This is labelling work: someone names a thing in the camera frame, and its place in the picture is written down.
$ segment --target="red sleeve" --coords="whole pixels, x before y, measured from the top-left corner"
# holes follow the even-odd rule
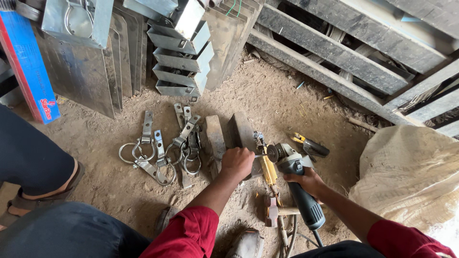
[[[217,227],[218,215],[212,209],[204,206],[186,208],[171,218],[169,225],[140,258],[210,257]]]
[[[405,227],[390,220],[371,226],[368,243],[387,258],[439,258],[444,253],[457,258],[453,251],[416,228]]]

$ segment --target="hand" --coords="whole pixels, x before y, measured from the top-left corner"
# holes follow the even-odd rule
[[[242,180],[250,174],[254,159],[255,153],[247,148],[229,149],[223,155],[220,173],[236,175],[238,179]]]
[[[284,180],[299,183],[301,188],[312,195],[319,204],[323,204],[320,201],[320,193],[324,188],[327,188],[327,185],[312,168],[303,167],[303,170],[304,175],[286,174],[284,175]]]

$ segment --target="dirt floor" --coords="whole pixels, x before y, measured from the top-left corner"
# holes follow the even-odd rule
[[[330,149],[327,158],[315,163],[323,180],[340,193],[346,193],[358,180],[358,163],[371,134],[348,122],[346,117],[360,115],[343,107],[327,89],[301,73],[276,69],[263,60],[243,64],[245,52],[232,75],[220,88],[197,103],[188,103],[193,113],[202,117],[218,115],[229,144],[226,124],[235,112],[245,112],[255,130],[263,132],[268,143],[286,142],[300,150],[289,138],[298,132]],[[305,80],[300,89],[295,87]],[[101,211],[123,221],[145,236],[152,237],[155,219],[168,205],[185,207],[210,182],[204,166],[198,177],[192,177],[193,187],[183,190],[180,177],[172,185],[161,187],[142,169],[134,169],[118,157],[121,145],[135,142],[142,133],[145,110],[154,113],[153,129],[161,129],[164,144],[179,135],[173,104],[187,104],[188,98],[160,96],[146,89],[133,98],[124,98],[124,110],[115,120],[107,118],[73,101],[59,106],[62,117],[48,125],[33,121],[26,105],[14,109],[38,130],[50,137],[63,150],[82,162],[87,169],[71,200],[94,205]],[[281,198],[291,205],[288,187],[278,179]],[[224,257],[232,239],[243,229],[260,230],[265,238],[264,258],[274,257],[279,249],[279,230],[266,228],[263,220],[262,197],[269,194],[263,178],[247,181],[236,189],[220,217],[212,257]],[[325,245],[349,237],[350,231],[329,210],[326,223],[319,229]],[[288,229],[292,218],[288,219]],[[302,219],[299,233],[313,239]],[[315,248],[304,238],[297,238],[293,254]]]

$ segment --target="hammer head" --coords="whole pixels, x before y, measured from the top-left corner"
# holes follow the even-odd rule
[[[279,211],[277,209],[276,197],[266,196],[264,199],[264,205],[266,214],[264,219],[265,226],[272,228],[277,227],[277,216]]]

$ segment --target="angle grinder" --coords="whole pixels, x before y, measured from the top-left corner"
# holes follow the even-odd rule
[[[278,143],[275,146],[269,145],[266,154],[269,160],[276,164],[277,169],[284,174],[304,175],[303,167],[314,168],[309,156],[303,158],[300,153],[292,149],[287,143]],[[324,245],[317,232],[317,229],[325,223],[322,208],[299,183],[288,182],[288,186],[304,223],[313,232],[317,244],[323,247]]]

